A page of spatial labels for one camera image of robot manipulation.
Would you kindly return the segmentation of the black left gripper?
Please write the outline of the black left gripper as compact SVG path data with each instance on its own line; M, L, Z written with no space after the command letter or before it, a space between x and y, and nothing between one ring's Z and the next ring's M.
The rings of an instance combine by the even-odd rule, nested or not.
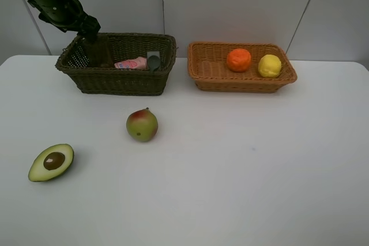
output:
M94 43L101 28L98 20L87 15L78 0L28 0L36 8L39 18L62 32L75 31Z

